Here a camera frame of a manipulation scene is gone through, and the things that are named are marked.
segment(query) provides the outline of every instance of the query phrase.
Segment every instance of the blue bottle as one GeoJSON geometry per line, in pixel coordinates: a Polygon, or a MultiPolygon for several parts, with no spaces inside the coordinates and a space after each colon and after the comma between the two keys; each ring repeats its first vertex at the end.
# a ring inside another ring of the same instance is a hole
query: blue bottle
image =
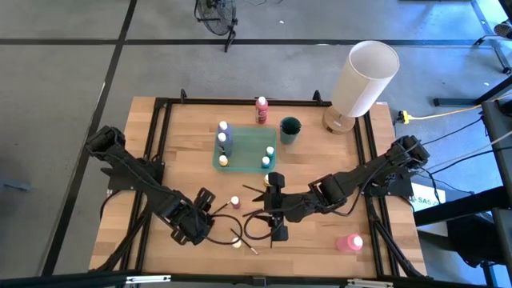
{"type": "Polygon", "coordinates": [[[233,152],[233,139],[231,137],[227,137],[226,134],[221,132],[217,135],[217,146],[220,154],[224,154],[229,157],[233,152]]]}
{"type": "Polygon", "coordinates": [[[231,125],[229,125],[226,121],[220,121],[217,126],[217,134],[224,133],[228,138],[232,138],[232,130],[231,125]]]}

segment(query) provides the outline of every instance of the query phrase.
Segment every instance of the gray floor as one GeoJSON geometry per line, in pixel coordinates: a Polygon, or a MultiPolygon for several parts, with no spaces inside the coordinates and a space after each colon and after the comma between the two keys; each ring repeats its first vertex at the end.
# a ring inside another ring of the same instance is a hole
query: gray floor
{"type": "MultiPolygon", "coordinates": [[[[116,38],[129,1],[0,3],[0,38],[116,38]]],[[[482,9],[500,22],[496,3],[482,9]]],[[[129,38],[214,38],[192,16],[189,0],[140,1],[129,38]]],[[[386,0],[238,1],[240,38],[476,39],[483,30],[468,2],[386,0]]],[[[401,68],[379,101],[414,116],[448,111],[435,97],[472,98],[504,79],[488,47],[395,47],[401,68]]],[[[133,96],[330,98],[349,46],[126,46],[102,125],[124,127],[133,96]]],[[[111,46],[0,46],[0,175],[31,182],[29,193],[0,194],[0,278],[36,275],[79,147],[98,99],[111,46]]],[[[478,112],[397,124],[397,135],[427,141],[478,118],[478,112]]],[[[489,142],[483,125],[433,143],[430,163],[489,142]]],[[[107,178],[92,161],[86,171],[57,272],[85,271],[99,224],[107,178]]],[[[492,155],[453,167],[439,179],[464,190],[499,185],[492,155]]],[[[453,253],[422,243],[429,274],[484,283],[453,253]]],[[[500,279],[504,286],[507,279],[500,279]]]]}

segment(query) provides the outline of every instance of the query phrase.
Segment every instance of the plastic tray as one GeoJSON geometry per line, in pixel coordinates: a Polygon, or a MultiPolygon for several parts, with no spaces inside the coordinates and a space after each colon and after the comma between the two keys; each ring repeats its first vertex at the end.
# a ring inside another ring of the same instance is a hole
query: plastic tray
{"type": "Polygon", "coordinates": [[[233,152],[228,157],[228,166],[222,167],[218,164],[218,145],[215,141],[214,160],[215,169],[230,172],[271,172],[277,161],[277,133],[272,128],[260,127],[232,127],[233,152]],[[262,158],[266,155],[266,148],[274,148],[274,157],[270,160],[270,166],[262,168],[262,158]]]}

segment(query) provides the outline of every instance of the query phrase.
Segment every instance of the table leg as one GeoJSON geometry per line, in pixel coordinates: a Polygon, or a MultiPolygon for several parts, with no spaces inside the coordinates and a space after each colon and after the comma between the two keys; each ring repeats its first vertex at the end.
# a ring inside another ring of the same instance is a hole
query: table leg
{"type": "Polygon", "coordinates": [[[504,186],[500,186],[415,212],[414,220],[416,226],[423,226],[485,212],[495,207],[508,208],[508,203],[509,197],[506,189],[504,186]]]}
{"type": "Polygon", "coordinates": [[[505,79],[503,82],[497,84],[491,90],[484,93],[477,99],[464,99],[464,98],[436,98],[434,105],[448,106],[448,107],[470,107],[482,104],[493,97],[499,97],[512,89],[512,76],[505,79]]]}

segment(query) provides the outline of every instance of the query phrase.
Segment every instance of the green cup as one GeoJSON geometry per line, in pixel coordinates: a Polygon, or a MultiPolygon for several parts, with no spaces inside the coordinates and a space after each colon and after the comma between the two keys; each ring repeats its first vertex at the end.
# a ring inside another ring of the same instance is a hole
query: green cup
{"type": "Polygon", "coordinates": [[[281,131],[279,137],[282,144],[291,144],[295,141],[298,132],[301,131],[301,123],[295,117],[286,117],[281,120],[281,131]]]}

